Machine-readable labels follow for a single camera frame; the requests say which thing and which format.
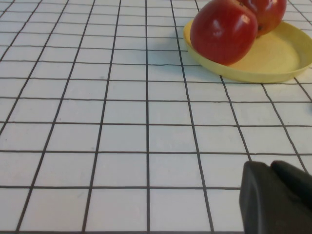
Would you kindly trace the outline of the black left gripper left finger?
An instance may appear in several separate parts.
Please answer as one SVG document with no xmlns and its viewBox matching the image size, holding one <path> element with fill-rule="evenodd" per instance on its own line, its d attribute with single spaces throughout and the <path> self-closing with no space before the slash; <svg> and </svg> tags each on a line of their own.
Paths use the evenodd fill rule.
<svg viewBox="0 0 312 234">
<path fill-rule="evenodd" d="M 246 234 L 312 232 L 312 210 L 263 162 L 244 164 L 239 205 Z"/>
</svg>

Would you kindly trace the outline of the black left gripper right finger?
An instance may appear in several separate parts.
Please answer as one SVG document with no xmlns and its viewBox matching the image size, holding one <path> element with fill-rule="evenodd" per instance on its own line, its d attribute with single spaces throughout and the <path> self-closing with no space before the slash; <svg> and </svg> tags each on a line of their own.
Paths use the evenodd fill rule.
<svg viewBox="0 0 312 234">
<path fill-rule="evenodd" d="M 280 180 L 297 195 L 302 203 L 312 209 L 312 176 L 299 168 L 281 161 L 275 160 L 270 168 L 277 174 Z"/>
</svg>

